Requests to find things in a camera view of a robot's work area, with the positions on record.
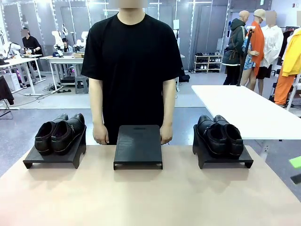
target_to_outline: stool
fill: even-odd
[[[89,78],[86,76],[75,77],[75,93],[89,93]]]

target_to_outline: table surface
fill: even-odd
[[[15,59],[9,59],[5,60],[4,62],[9,63],[8,65],[0,65],[0,68],[6,68],[14,65],[19,65],[23,63],[27,63],[30,61],[36,60],[35,58],[15,58]]]
[[[202,170],[192,146],[163,146],[163,170],[114,171],[115,149],[87,146],[78,169],[23,156],[0,178],[1,225],[300,226],[301,203],[250,147],[250,169]]]
[[[40,59],[49,60],[52,64],[82,64],[84,62],[84,58],[74,58],[73,56],[63,56],[63,57],[53,57],[53,56],[45,56]]]
[[[31,55],[27,55],[27,56],[25,56],[25,58],[36,58],[36,57],[40,57],[40,56],[42,56],[42,54],[31,54]]]
[[[301,119],[244,86],[192,86],[210,114],[235,125],[243,139],[300,140]]]

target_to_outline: shoe rack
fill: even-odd
[[[222,66],[222,55],[214,55],[214,56],[195,55],[194,56],[194,66],[193,66],[194,73],[221,72],[221,66]]]

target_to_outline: man's left hand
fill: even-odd
[[[173,139],[173,127],[163,125],[160,128],[160,135],[161,135],[161,144],[162,145],[167,144],[169,141]]]

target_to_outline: black leather shoe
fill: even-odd
[[[221,124],[222,126],[226,125],[226,124],[229,124],[228,121],[224,117],[222,117],[221,115],[215,116],[214,122],[217,122],[218,124]]]
[[[34,146],[41,155],[51,154],[51,135],[60,121],[68,120],[67,114],[62,114],[53,121],[44,123],[35,136]]]
[[[241,156],[244,150],[244,141],[241,138],[239,130],[220,115],[217,115],[214,121],[222,125],[222,132],[229,142],[229,154],[234,157]]]
[[[51,136],[51,146],[58,155],[69,152],[73,141],[84,131],[85,118],[82,114],[76,114],[67,121],[58,123]]]
[[[198,134],[215,155],[223,155],[227,151],[227,139],[222,132],[222,126],[212,121],[207,115],[201,115],[198,120]]]

